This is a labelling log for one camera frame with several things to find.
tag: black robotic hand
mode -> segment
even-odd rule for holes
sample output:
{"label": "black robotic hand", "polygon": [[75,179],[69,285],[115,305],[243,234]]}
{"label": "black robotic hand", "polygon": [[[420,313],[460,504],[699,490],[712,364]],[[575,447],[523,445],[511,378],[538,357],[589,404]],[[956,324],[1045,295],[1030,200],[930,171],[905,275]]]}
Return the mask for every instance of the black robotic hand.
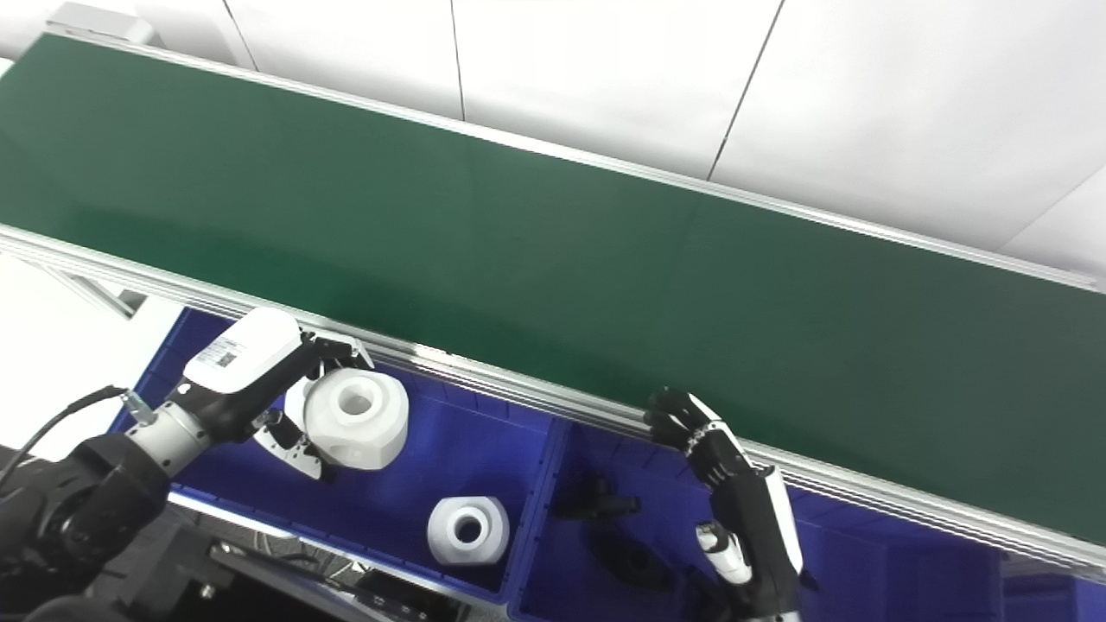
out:
{"label": "black robotic hand", "polygon": [[797,622],[803,558],[783,478],[754,466],[730,427],[695,395],[665,388],[650,398],[655,442],[676,447],[710,489],[714,520],[696,527],[722,578],[733,620]]}

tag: cable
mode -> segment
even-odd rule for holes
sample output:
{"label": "cable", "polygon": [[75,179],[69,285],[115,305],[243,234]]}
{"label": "cable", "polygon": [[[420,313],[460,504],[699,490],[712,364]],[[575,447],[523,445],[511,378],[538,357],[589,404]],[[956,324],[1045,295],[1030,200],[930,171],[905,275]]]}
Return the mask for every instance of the cable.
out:
{"label": "cable", "polygon": [[119,395],[123,395],[126,392],[127,392],[126,388],[119,388],[117,386],[108,385],[105,386],[104,388],[101,388],[100,391],[93,391],[92,393],[85,395],[84,397],[77,400],[76,402],[73,402],[69,406],[65,406],[64,411],[54,415],[52,419],[48,421],[45,425],[40,427],[39,432],[35,432],[34,435],[31,436],[30,440],[28,440],[23,445],[23,447],[20,448],[19,452],[15,452],[15,455],[12,456],[10,460],[8,460],[8,465],[3,467],[2,471],[0,471],[0,490],[3,490],[3,485],[7,484],[8,480],[11,478],[12,474],[15,473],[15,467],[18,467],[20,463],[22,463],[24,459],[27,459],[28,454],[31,453],[31,449],[34,448],[34,446],[39,443],[39,440],[42,440],[42,437],[45,436],[46,433],[49,433],[51,429],[53,429],[55,425],[61,423],[62,419],[72,415],[73,413],[76,413],[77,411],[83,411],[84,408],[87,408],[88,406],[92,406],[97,402],[103,402],[104,400],[109,400],[112,397],[118,397]]}

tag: green conveyor belt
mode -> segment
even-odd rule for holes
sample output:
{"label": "green conveyor belt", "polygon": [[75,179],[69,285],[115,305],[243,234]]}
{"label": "green conveyor belt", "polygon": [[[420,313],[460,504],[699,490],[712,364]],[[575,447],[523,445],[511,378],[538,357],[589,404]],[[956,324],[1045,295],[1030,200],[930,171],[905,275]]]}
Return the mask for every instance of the green conveyor belt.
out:
{"label": "green conveyor belt", "polygon": [[1106,543],[1100,294],[54,35],[0,222]]}

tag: sticker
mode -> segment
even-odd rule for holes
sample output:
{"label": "sticker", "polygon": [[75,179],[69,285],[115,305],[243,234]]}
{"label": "sticker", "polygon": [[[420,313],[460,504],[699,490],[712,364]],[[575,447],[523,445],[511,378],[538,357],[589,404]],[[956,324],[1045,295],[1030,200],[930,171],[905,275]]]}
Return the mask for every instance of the sticker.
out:
{"label": "sticker", "polygon": [[212,367],[227,369],[244,350],[240,344],[220,336],[196,355],[196,362]]}

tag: blue bin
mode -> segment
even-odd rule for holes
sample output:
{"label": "blue bin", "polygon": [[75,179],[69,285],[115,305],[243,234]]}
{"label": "blue bin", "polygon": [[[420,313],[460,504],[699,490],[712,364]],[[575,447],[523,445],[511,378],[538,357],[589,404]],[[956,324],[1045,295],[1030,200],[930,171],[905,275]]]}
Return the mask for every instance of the blue bin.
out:
{"label": "blue bin", "polygon": [[1100,622],[1106,585],[1071,577],[1014,577],[1005,581],[1005,622]]}
{"label": "blue bin", "polygon": [[[185,311],[136,391],[160,403],[185,363],[229,322]],[[253,440],[206,452],[181,471],[177,493],[341,550],[403,569],[491,602],[514,590],[514,541],[530,539],[546,494],[546,464],[560,450],[566,422],[399,370],[410,398],[408,438],[379,471],[340,469],[332,484],[304,477]],[[134,422],[126,414],[113,431]],[[494,566],[444,567],[430,554],[426,525],[444,497],[492,496],[507,510],[509,553]]]}
{"label": "blue bin", "polygon": [[[186,362],[229,325],[187,310],[136,391],[157,404]],[[313,481],[250,440],[207,452],[176,491],[320,540],[384,567],[494,603],[525,622],[691,620],[692,569],[713,571],[693,525],[710,518],[707,491],[682,455],[404,371],[409,436],[395,463],[343,469]],[[112,429],[133,425],[125,413]],[[639,512],[609,519],[674,570],[675,589],[647,592],[619,582],[588,552],[594,525],[550,516],[598,473],[614,493],[640,499]],[[511,521],[508,554],[493,567],[442,567],[426,521],[442,497],[491,495]],[[1064,577],[1008,579],[1002,553],[820,495],[789,489],[806,568],[806,622],[1089,622],[1106,620],[1106,587]]]}
{"label": "blue bin", "polygon": [[[629,587],[598,564],[585,543],[592,523],[545,517],[526,545],[526,577],[510,604],[529,622],[692,620],[696,568],[713,577],[692,526],[711,518],[707,491],[675,450],[574,425],[554,475],[552,504],[588,473],[616,495],[640,500],[638,514],[608,519],[645,543],[678,578],[655,593]],[[817,591],[803,593],[806,622],[983,622],[1002,620],[999,551],[907,521],[790,490],[806,567]]]}

